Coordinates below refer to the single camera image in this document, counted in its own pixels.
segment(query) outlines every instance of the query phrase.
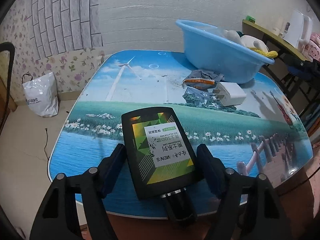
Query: white kettle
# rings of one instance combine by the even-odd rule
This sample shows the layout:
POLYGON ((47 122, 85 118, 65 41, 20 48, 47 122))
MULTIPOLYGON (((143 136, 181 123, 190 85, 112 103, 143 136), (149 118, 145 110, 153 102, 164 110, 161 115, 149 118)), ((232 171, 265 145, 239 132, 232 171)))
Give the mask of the white kettle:
POLYGON ((292 10, 292 15, 288 32, 284 40, 302 52, 305 45, 309 43, 312 33, 312 20, 309 16, 302 14, 297 10, 292 10))

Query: daisy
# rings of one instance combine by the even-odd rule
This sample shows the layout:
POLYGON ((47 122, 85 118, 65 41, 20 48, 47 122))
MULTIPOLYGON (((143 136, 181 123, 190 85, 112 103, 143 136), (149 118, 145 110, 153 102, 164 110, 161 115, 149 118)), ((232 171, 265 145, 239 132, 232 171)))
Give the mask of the daisy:
POLYGON ((80 127, 80 123, 79 122, 72 122, 71 124, 70 124, 70 127, 71 128, 79 128, 80 127))

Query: pig face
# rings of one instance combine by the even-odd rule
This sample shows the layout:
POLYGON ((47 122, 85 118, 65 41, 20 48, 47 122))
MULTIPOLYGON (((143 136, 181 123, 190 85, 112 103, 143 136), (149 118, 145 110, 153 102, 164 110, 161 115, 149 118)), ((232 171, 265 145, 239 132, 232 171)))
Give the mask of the pig face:
POLYGON ((311 45, 310 49, 309 49, 309 56, 311 56, 314 59, 318 59, 319 57, 319 51, 317 51, 317 49, 311 45))

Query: white wall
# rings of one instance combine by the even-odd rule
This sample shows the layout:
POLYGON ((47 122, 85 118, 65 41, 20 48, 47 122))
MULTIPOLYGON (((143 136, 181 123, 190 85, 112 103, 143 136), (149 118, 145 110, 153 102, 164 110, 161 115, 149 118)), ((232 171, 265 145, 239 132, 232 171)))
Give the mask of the white wall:
POLYGON ((289 20, 291 9, 312 17, 314 30, 320 30, 306 0, 99 0, 106 54, 124 49, 183 51, 182 32, 174 23, 179 18, 241 31, 242 19, 251 15, 270 29, 279 16, 289 20))

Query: blue plastic basin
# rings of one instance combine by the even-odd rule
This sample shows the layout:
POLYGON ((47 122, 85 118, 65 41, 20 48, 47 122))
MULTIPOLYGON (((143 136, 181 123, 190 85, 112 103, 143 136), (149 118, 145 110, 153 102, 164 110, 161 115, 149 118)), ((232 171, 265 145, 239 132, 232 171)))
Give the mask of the blue plastic basin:
POLYGON ((216 26, 188 20, 177 20, 176 25, 183 30, 187 59, 199 69, 224 74, 226 82, 246 83, 261 66, 275 63, 273 59, 210 33, 216 26))

